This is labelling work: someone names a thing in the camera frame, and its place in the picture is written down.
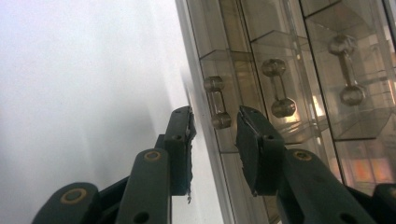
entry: glass surface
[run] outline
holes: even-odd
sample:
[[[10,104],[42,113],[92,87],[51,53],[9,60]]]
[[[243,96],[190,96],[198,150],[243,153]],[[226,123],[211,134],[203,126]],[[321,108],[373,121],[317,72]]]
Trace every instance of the glass surface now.
[[[396,67],[396,1],[383,0],[382,3],[386,11],[383,16],[381,15],[381,21],[384,26],[386,39],[389,43],[393,67]]]
[[[277,211],[276,196],[263,196],[263,199],[267,209],[269,223],[278,224],[280,221],[280,215]]]
[[[300,0],[303,6],[303,12],[305,16],[319,11],[336,1],[337,0]]]
[[[287,32],[289,30],[282,1],[241,1],[247,31],[250,41],[258,39],[260,36],[272,31]]]
[[[244,23],[239,15],[239,9],[234,0],[219,1],[221,15],[224,20],[225,32],[232,51],[248,51],[248,42]]]
[[[324,148],[326,148],[326,157],[329,164],[329,169],[332,171],[332,174],[343,183],[343,178],[341,177],[340,165],[338,160],[338,155],[334,149],[334,144],[332,141],[332,135],[330,133],[330,129],[322,132],[322,144]]]
[[[228,113],[231,127],[216,130],[221,152],[236,152],[236,115],[240,105],[247,105],[262,111],[260,92],[253,73],[251,53],[213,50],[201,58],[204,78],[220,77],[224,85],[218,92],[207,94],[212,117]]]
[[[336,141],[376,138],[394,107],[389,45],[371,6],[341,1],[306,19]]]
[[[214,49],[227,49],[227,37],[218,2],[187,2],[199,56],[203,57]]]
[[[375,185],[394,183],[396,175],[396,115],[391,114],[381,134],[371,141],[338,142],[346,183],[369,195]]]
[[[299,37],[298,42],[306,45],[306,39]],[[301,71],[293,54],[293,41],[291,36],[279,31],[272,31],[252,41],[253,53],[256,64],[259,67],[263,95],[267,107],[268,119],[285,138],[287,144],[298,144],[312,137],[315,129],[327,128],[324,118],[319,121],[311,121],[309,107],[305,101]],[[268,60],[275,60],[277,64],[283,64],[282,75],[269,77],[262,72],[269,66]],[[294,113],[279,116],[275,114],[275,107],[280,100],[289,98],[295,103]]]
[[[242,162],[239,153],[221,154],[224,174],[230,192],[235,223],[267,223],[266,220],[275,220],[278,214],[274,211],[275,202],[268,202],[263,197],[253,197],[242,171]]]

